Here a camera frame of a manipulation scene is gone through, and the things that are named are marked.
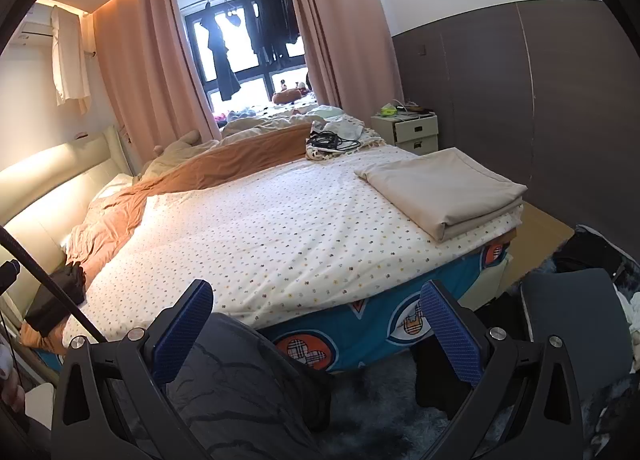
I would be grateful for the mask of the person's left hand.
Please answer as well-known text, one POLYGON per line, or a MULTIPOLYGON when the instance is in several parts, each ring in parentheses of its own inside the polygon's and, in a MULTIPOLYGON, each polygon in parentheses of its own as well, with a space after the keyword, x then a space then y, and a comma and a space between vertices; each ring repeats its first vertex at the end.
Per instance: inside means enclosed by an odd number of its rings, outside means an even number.
POLYGON ((10 352, 9 344, 1 340, 1 399, 16 414, 25 412, 25 392, 22 388, 18 372, 14 367, 14 359, 10 352))

